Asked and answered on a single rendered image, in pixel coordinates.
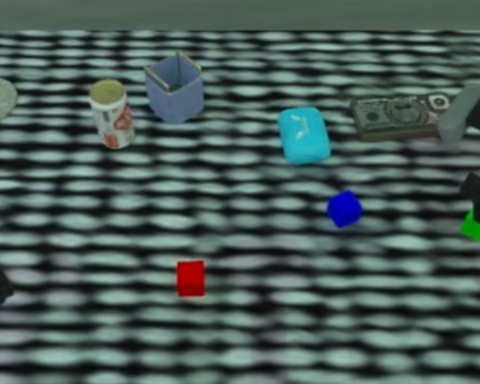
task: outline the striped tablecloth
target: striped tablecloth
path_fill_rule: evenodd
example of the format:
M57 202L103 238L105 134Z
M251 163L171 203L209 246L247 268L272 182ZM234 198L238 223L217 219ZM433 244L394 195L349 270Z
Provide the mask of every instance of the striped tablecloth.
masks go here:
M146 104L142 67L184 50L206 109ZM480 134L360 143L348 105L480 82L480 32L0 32L20 94L0 124L0 384L480 383L480 243L458 232ZM111 151L86 95L130 94ZM282 157L279 111L316 106L333 156ZM332 195L364 215L336 230ZM207 293L181 299L178 260Z

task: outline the cube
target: cube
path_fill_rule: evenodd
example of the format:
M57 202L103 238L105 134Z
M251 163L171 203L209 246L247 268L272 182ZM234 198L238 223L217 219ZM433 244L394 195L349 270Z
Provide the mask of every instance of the cube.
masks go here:
M178 262L176 268L178 295L197 297L205 295L205 263L202 260Z
M474 220L474 210L470 210L464 217L460 227L461 234L480 242L480 223Z
M289 108L279 114L279 135L286 160L313 164L330 156L330 142L322 114L312 106Z
M354 224L361 218L362 206L351 190L333 196L327 205L327 213L337 228Z
M201 67L182 52L144 71L150 108L164 122L180 124L203 110Z

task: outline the can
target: can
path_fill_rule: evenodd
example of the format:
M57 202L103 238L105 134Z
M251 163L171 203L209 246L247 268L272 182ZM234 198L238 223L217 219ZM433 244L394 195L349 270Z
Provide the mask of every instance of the can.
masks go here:
M125 87L120 81L108 78L93 84L89 102L105 146L120 150L133 142L134 122Z

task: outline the cyan soap bar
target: cyan soap bar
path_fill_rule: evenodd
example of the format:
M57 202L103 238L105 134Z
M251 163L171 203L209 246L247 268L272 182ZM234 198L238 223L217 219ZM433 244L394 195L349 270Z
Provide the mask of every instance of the cyan soap bar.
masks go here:
M282 151L292 164L312 164L330 156L326 124L312 106L289 108L279 114Z

